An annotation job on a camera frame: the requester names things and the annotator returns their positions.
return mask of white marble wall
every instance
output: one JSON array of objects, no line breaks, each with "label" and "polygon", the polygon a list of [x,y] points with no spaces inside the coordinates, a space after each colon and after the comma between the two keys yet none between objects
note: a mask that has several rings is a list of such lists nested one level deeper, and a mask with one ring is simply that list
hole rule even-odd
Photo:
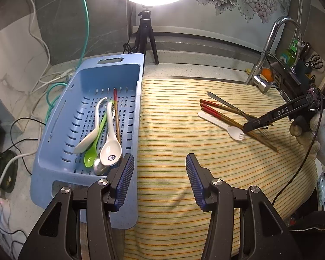
[{"label": "white marble wall", "polygon": [[[43,46],[29,34],[31,18],[26,15],[0,31],[0,100],[16,119],[47,64]],[[36,20],[33,32],[41,37]]]}]

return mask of metal screw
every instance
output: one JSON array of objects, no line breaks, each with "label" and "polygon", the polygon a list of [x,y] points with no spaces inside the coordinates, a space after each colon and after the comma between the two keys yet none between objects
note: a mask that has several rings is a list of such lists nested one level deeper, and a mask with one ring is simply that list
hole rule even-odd
[{"label": "metal screw", "polygon": [[106,186],[108,184],[108,181],[106,179],[101,179],[98,181],[98,184],[100,186]]},{"label": "metal screw", "polygon": [[214,179],[212,180],[212,184],[213,184],[213,185],[217,185],[217,186],[219,186],[219,185],[221,185],[221,183],[222,183],[222,181],[221,181],[221,179],[219,179],[219,178],[214,178]]},{"label": "metal screw", "polygon": [[61,193],[68,193],[70,191],[69,187],[63,187],[61,190]]},{"label": "metal screw", "polygon": [[257,186],[251,186],[251,187],[250,187],[250,190],[251,190],[252,192],[254,192],[254,193],[258,193],[258,192],[260,192],[260,189],[259,189],[259,187],[257,187]]}]

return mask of tripod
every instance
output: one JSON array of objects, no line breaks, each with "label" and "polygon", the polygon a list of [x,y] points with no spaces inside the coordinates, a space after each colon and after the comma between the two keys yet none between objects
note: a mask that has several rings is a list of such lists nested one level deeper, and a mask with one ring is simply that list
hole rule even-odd
[{"label": "tripod", "polygon": [[144,10],[138,15],[142,16],[140,20],[140,25],[137,30],[136,40],[135,40],[135,53],[142,53],[145,55],[146,60],[146,50],[147,50],[147,38],[149,36],[150,44],[152,46],[154,61],[159,64],[157,45],[155,44],[154,31],[152,28],[152,19],[150,18],[150,11]]}]

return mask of hand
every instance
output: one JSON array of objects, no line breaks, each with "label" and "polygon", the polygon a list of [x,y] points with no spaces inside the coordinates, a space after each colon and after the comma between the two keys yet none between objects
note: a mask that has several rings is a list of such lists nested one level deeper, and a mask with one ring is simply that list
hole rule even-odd
[{"label": "hand", "polygon": [[[302,133],[301,127],[295,125],[294,122],[290,125],[290,134],[296,137],[297,142],[303,146],[305,152],[307,152],[313,136],[316,131],[316,127],[318,125],[320,112],[313,116],[309,123],[310,129],[312,132],[304,132]],[[317,137],[314,141],[314,144],[309,153],[312,159],[318,158],[319,161],[325,166],[325,109],[323,110],[321,123],[319,127],[319,131]]]}]

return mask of logo on spoon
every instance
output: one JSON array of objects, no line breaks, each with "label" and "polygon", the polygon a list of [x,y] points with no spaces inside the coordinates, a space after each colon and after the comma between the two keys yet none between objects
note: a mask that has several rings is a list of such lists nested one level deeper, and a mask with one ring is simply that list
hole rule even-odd
[{"label": "logo on spoon", "polygon": [[114,154],[110,155],[107,159],[109,161],[115,160],[116,156]]}]

